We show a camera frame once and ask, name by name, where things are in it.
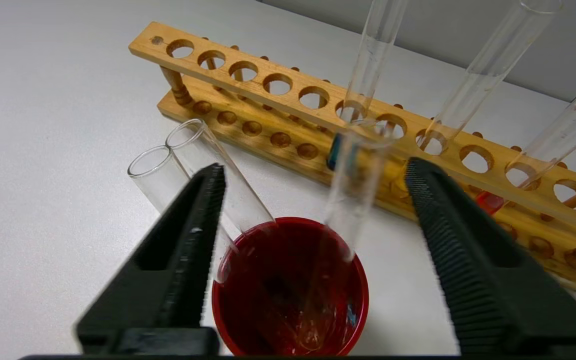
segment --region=red liquid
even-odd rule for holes
[[[494,215],[501,208],[504,207],[506,200],[497,196],[496,194],[489,193],[487,191],[482,191],[475,198],[475,202],[482,208],[488,215]]]
[[[343,264],[350,270],[341,286],[345,290],[322,282],[315,296],[306,296],[314,274],[336,278],[329,271],[341,269],[345,244],[316,221],[280,218],[277,223],[281,236],[269,237],[262,224],[235,242],[239,262],[226,256],[227,279],[212,289],[217,330],[235,355],[347,354],[368,314],[368,283],[359,259]],[[323,249],[330,256],[322,258]],[[326,336],[316,350],[298,342],[306,299],[315,299],[310,309],[322,314],[315,319]]]

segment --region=test tube rack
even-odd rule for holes
[[[352,107],[343,103],[344,87],[265,56],[247,54],[236,45],[220,45],[157,22],[150,23],[128,48],[133,55],[160,65],[170,84],[171,90],[157,105],[163,115],[180,122],[201,118],[220,140],[330,185],[333,172],[326,158],[334,134],[343,132],[345,125],[338,111]],[[178,48],[192,52],[176,58],[173,52]],[[216,66],[217,59],[222,66]],[[243,69],[256,75],[246,80]],[[271,82],[284,82],[290,90],[274,95]],[[302,104],[307,94],[319,96],[318,108]],[[410,199],[396,191],[394,182],[409,157],[434,162],[469,195],[488,191],[510,200],[494,219],[561,284],[576,290],[576,196],[562,202],[553,190],[560,184],[576,192],[574,171],[554,166],[530,190],[518,189],[505,177],[505,166],[517,155],[515,146],[507,148],[478,133],[461,132],[440,155],[430,155],[416,144],[429,118],[376,99],[370,109],[356,110],[398,126],[403,133],[389,153],[375,199],[378,207],[416,220]],[[485,159],[485,173],[462,163],[473,152]]]

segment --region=glass test tube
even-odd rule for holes
[[[298,324],[286,319],[285,314],[297,312],[299,301],[290,305],[285,302],[286,298],[306,296],[307,276],[295,267],[299,255],[292,251],[290,239],[284,239],[274,217],[203,120],[195,118],[176,127],[166,145],[190,176],[210,164],[224,166],[226,194],[220,236],[230,240],[224,244],[234,244],[235,248],[215,249],[219,264],[215,281],[224,289],[240,287],[238,291],[222,292],[230,294],[241,321],[254,324],[259,337],[275,354],[294,354]]]
[[[231,239],[237,239],[260,224],[275,222],[204,121],[195,118],[177,126],[168,135],[166,145],[189,176],[210,164],[218,163],[225,167],[226,196],[221,224]]]
[[[432,155],[445,151],[561,8],[561,0],[515,0],[417,145]]]
[[[343,341],[347,321],[345,286],[368,211],[396,141],[394,129],[374,120],[353,121],[340,141],[338,162],[326,206],[324,225],[343,239],[322,241],[299,329],[299,343],[316,350]]]
[[[505,176],[519,189],[526,189],[576,149],[576,98],[543,130],[530,145],[506,166]],[[508,202],[501,196],[483,191],[477,203],[490,215]]]
[[[189,180],[172,151],[164,145],[140,153],[128,166],[128,176],[160,213]]]
[[[366,116],[407,4],[408,0],[373,0],[363,27],[352,78],[339,114],[346,123]],[[340,142],[341,136],[337,134],[327,158],[327,167],[330,170],[335,170]]]

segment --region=red cup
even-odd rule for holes
[[[217,331],[224,344],[235,356],[254,355],[287,355],[277,353],[274,349],[279,342],[290,342],[285,332],[275,330],[274,326],[260,331],[259,322],[249,318],[251,314],[263,312],[267,293],[286,294],[290,297],[288,285],[282,282],[278,274],[300,273],[312,274],[322,239],[332,239],[343,244],[334,231],[325,225],[306,218],[285,217],[277,218],[276,223],[281,230],[281,236],[268,237],[268,230],[274,227],[272,223],[263,223],[251,228],[235,240],[239,256],[246,266],[239,266],[231,262],[231,254],[224,256],[220,271],[227,272],[224,283],[212,284],[212,312],[214,314]],[[322,349],[307,353],[316,356],[344,356],[355,346],[359,336],[364,330],[368,316],[368,280],[364,267],[355,255],[350,264],[345,289],[347,303],[347,321],[341,342],[332,346],[323,346]],[[290,306],[275,307],[274,313],[263,314],[264,324],[272,324],[268,319],[284,321],[295,319],[298,315],[290,311]],[[269,343],[268,336],[274,336]]]

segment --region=empty test tube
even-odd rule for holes
[[[576,98],[506,166],[505,176],[515,187],[525,189],[575,149]],[[478,194],[476,201],[490,215],[508,202],[487,191]]]
[[[372,1],[363,27],[357,61],[352,69],[350,84],[339,114],[346,123],[366,116],[375,95],[379,75],[400,29],[407,4],[408,0]],[[327,167],[330,170],[335,170],[340,146],[341,135],[337,134],[327,158]]]
[[[560,0],[513,2],[417,145],[432,155],[445,151],[561,8]]]

